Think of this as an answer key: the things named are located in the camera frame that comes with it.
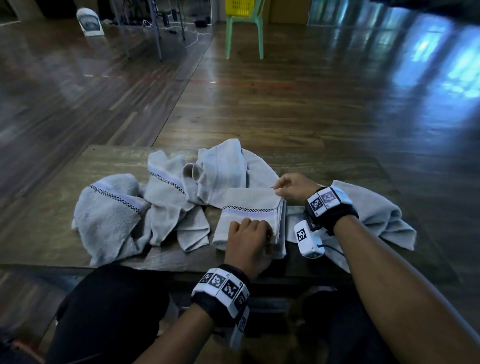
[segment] wooden table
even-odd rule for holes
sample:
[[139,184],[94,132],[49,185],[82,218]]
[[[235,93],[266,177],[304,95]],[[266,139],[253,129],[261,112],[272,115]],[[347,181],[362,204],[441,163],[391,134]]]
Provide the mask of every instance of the wooden table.
[[[117,173],[132,173],[140,182],[148,181],[147,157],[155,151],[144,147],[91,146],[75,162],[61,171],[27,208],[3,231],[0,268],[24,267],[61,274],[88,273],[90,255],[78,234],[71,230],[73,210],[82,189],[101,178]],[[196,150],[165,150],[171,156],[195,158]],[[278,175],[298,171],[323,184],[333,179],[354,183],[378,192],[398,204],[404,219],[418,231],[416,251],[395,248],[433,283],[449,283],[457,275],[439,248],[431,241],[418,219],[409,211],[398,190],[374,158],[333,156],[322,153],[265,153],[260,155]],[[207,207],[212,231],[220,210]],[[287,243],[288,255],[275,261],[259,282],[341,284],[350,275],[322,257],[303,258],[295,244]],[[147,255],[126,259],[122,264],[169,272],[174,280],[197,279],[223,261],[224,253],[212,245],[185,254],[174,241],[152,248]]]

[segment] green plastic chair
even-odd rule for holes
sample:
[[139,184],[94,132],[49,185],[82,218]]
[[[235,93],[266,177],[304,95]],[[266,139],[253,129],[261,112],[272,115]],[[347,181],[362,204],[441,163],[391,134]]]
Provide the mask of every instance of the green plastic chair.
[[242,16],[227,16],[227,49],[225,57],[230,59],[230,50],[232,48],[232,28],[233,23],[255,23],[258,28],[258,50],[260,52],[260,59],[264,59],[264,21],[262,12],[264,10],[264,0],[255,0],[252,14],[250,17]]

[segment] person's left hand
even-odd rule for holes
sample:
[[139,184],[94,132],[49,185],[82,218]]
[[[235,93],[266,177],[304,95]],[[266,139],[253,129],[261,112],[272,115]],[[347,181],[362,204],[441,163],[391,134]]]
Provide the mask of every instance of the person's left hand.
[[241,224],[232,221],[224,263],[240,269],[250,280],[256,279],[273,260],[267,249],[272,235],[272,227],[264,220],[245,218]]

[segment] person's left arm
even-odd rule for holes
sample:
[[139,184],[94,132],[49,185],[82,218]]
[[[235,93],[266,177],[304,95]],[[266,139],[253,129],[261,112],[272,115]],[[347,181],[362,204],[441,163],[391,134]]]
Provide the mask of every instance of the person's left arm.
[[[241,224],[232,222],[228,233],[225,264],[240,269],[250,280],[270,265],[272,258],[265,254],[267,237],[272,228],[266,221]],[[180,319],[155,341],[134,364],[190,364],[215,328],[213,319],[200,306],[192,304]]]

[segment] yellow basket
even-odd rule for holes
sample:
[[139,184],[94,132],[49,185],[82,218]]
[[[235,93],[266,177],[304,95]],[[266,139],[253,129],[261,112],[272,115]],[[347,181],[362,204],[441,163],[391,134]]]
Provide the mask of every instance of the yellow basket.
[[228,16],[250,17],[255,5],[255,0],[225,0]]

